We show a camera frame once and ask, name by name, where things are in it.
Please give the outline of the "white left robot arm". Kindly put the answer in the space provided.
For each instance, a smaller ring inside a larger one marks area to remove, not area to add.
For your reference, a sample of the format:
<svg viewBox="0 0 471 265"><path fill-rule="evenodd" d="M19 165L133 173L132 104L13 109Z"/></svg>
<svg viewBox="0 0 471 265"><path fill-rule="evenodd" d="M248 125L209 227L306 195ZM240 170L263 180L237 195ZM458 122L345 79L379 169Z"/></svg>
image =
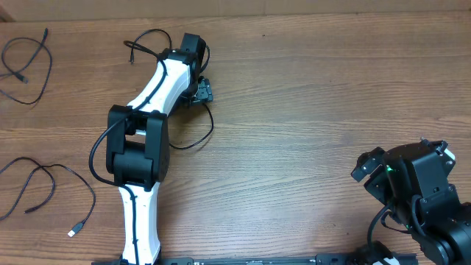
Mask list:
<svg viewBox="0 0 471 265"><path fill-rule="evenodd" d="M180 105L206 107L213 101L202 76L210 49L186 33L179 48L157 54L156 69L142 92L127 105L114 105L107 117L106 169L124 206L124 250L117 264L157 264L157 193L170 161L169 116Z"/></svg>

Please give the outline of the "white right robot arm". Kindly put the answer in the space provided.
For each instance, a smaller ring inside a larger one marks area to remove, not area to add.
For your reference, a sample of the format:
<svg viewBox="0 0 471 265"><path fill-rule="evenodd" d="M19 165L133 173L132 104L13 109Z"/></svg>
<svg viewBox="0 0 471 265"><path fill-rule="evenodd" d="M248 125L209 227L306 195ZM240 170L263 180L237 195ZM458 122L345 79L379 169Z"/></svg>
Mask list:
<svg viewBox="0 0 471 265"><path fill-rule="evenodd" d="M447 179L455 164L445 140L425 138L388 151L377 147L358 157L352 178L383 204L366 236L375 261L389 262L372 236L376 224L391 217L435 264L470 263L470 203L460 201Z"/></svg>

